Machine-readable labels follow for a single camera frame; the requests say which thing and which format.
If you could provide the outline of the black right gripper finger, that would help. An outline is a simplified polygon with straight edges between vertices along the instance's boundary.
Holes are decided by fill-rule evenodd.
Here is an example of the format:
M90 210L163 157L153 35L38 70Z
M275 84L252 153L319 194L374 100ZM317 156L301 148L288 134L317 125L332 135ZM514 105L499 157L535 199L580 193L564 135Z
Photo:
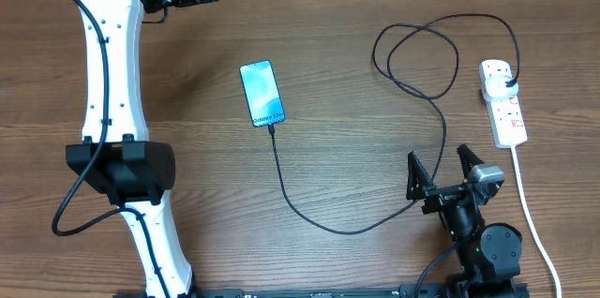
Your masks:
M460 159L464 178L469 176L469 173L474 166L483 163L483 160L479 158L465 143L461 144L457 148L457 153Z
M408 201L422 200L436 188L432 178L414 152L408 154L408 172L406 191Z

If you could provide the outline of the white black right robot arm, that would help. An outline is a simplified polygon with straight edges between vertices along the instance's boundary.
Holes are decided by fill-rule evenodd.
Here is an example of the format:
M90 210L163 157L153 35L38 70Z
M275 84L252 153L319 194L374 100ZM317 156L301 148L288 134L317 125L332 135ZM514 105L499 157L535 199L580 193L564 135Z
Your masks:
M488 224L480 211L501 189L504 173L465 144L457 153L463 181L441 188L436 187L417 155L408 154L406 198L422 201L425 215L440 217L452 245L426 267L412 288L401 292L408 297L528 297L527 286L515 282L520 275L522 234L506 223ZM426 287L429 272L452 253L457 254L461 271L447 276L442 284Z

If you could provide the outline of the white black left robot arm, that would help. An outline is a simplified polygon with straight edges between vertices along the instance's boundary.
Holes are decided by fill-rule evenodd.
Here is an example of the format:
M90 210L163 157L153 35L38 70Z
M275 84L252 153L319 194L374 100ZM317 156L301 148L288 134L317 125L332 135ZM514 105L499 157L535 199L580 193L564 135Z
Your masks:
M140 39L145 15L218 0L75 0L85 28L87 107L82 141L66 148L87 183L126 221L145 275L144 297L197 297L194 271L172 211L172 147L153 142L144 119Z

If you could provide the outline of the Galaxy S24+ smartphone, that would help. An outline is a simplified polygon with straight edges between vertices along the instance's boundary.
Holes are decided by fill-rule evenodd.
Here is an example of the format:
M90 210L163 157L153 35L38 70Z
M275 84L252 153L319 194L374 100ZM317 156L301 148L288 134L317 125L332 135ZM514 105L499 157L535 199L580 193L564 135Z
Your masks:
M286 114L271 62L247 64L239 71L252 125L266 127L283 122Z

